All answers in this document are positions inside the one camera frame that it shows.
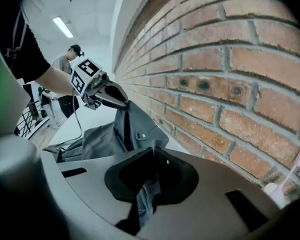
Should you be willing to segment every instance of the black pants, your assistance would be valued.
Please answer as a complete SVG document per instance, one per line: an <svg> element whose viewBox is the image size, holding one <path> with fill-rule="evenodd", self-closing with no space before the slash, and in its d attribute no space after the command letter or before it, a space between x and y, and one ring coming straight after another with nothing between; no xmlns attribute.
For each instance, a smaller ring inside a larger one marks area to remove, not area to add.
<svg viewBox="0 0 300 240"><path fill-rule="evenodd" d="M58 101L60 104L60 108L66 118L69 118L74 113L74 109L77 110L79 108L77 97L74 97L74 108L73 108L73 97L70 95L60 97L58 98Z"/></svg>

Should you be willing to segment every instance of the robotic arm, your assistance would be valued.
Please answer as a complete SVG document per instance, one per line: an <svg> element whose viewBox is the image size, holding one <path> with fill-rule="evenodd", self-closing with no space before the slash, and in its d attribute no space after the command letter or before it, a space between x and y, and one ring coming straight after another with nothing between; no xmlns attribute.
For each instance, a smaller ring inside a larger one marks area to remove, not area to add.
<svg viewBox="0 0 300 240"><path fill-rule="evenodd" d="M129 99L125 91L89 58L74 67L71 83L87 108L96 110L103 104L119 110L127 109Z"/></svg>

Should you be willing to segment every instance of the white machine surface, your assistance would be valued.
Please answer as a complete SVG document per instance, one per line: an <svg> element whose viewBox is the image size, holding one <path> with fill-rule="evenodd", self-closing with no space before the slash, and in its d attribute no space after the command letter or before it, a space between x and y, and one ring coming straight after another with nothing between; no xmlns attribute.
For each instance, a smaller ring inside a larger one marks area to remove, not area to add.
<svg viewBox="0 0 300 240"><path fill-rule="evenodd" d="M82 131L86 131L91 128L106 125L115 120L117 110L115 108L100 106L97 110L92 110L85 106L82 106L82 101L78 98L80 107L76 110L76 115L82 127ZM167 132L169 142L166 146L167 149L184 152L189 154L174 138L172 138ZM49 145L55 145L63 143L65 141L79 137L80 128L76 120L76 116L73 113L56 132L55 136L50 141Z"/></svg>

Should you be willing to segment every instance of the black slot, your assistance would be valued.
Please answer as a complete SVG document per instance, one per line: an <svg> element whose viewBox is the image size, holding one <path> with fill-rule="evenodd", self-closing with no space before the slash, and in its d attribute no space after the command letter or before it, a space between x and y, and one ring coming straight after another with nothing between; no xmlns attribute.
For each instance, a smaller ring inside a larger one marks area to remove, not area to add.
<svg viewBox="0 0 300 240"><path fill-rule="evenodd" d="M76 176L76 175L83 174L86 172L87 172L87 170L85 168L81 167L81 168L77 168L77 169L73 169L73 170L63 171L62 175L63 175L63 177L68 178L68 177Z"/></svg>
<svg viewBox="0 0 300 240"><path fill-rule="evenodd" d="M269 219L266 218L240 190L225 193L250 232L260 228Z"/></svg>

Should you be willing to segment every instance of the gray shirt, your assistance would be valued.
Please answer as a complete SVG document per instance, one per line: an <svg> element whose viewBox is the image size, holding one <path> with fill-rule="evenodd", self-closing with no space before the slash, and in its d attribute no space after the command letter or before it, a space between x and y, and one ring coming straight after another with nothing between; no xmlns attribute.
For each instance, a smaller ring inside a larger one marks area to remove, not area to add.
<svg viewBox="0 0 300 240"><path fill-rule="evenodd" d="M67 74L71 74L71 67L69 60L66 58L65 55L59 56L52 64L52 66L55 69L62 70L63 72L66 72Z"/></svg>

